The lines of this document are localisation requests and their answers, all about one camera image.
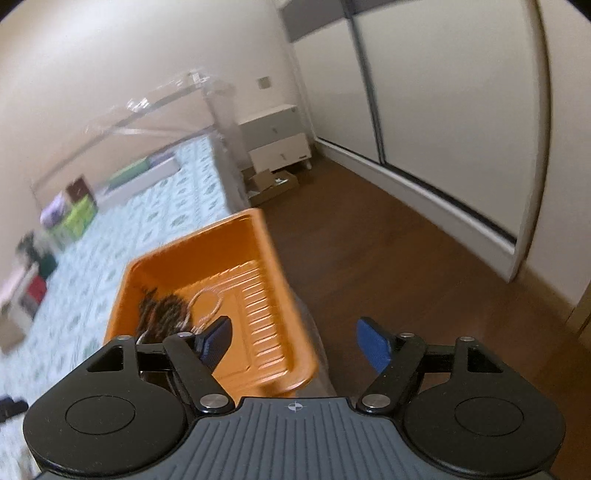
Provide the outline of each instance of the orange tray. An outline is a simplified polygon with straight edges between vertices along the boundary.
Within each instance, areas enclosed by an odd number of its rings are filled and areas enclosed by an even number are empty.
[[[232,319],[232,344],[213,376],[236,402],[285,397],[308,383],[317,358],[283,276],[262,212],[248,209],[131,263],[105,335],[134,335],[146,290],[190,301],[204,287],[221,295],[220,315]],[[207,316],[217,297],[205,292],[191,308]]]

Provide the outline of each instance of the white drawer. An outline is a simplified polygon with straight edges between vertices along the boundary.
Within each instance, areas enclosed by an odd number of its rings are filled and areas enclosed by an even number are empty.
[[[306,134],[297,134],[272,144],[259,147],[250,152],[256,172],[271,171],[291,165],[311,157]]]
[[[261,112],[259,115],[240,124],[242,138],[248,151],[293,137],[304,131],[295,105],[282,105]]]

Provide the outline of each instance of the cardboard box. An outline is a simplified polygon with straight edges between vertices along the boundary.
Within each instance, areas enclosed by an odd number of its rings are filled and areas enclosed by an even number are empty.
[[[296,188],[299,184],[297,177],[288,171],[280,170],[271,173],[265,170],[255,174],[254,168],[242,172],[246,186],[246,194],[252,207]]]

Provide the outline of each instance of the wall switch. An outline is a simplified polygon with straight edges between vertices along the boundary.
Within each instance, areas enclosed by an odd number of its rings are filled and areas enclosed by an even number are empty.
[[[270,77],[261,77],[261,78],[257,79],[256,81],[259,84],[259,88],[261,90],[266,90],[268,88],[271,88],[271,78]]]

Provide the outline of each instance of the metal pivot screw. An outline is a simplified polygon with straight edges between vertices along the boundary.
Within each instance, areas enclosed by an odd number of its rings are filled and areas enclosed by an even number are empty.
[[[368,408],[384,408],[390,405],[390,399],[381,393],[372,393],[364,396],[361,403]]]
[[[199,400],[199,403],[203,405],[205,408],[222,408],[228,405],[230,401],[228,397],[219,393],[210,393],[209,395],[204,395]]]

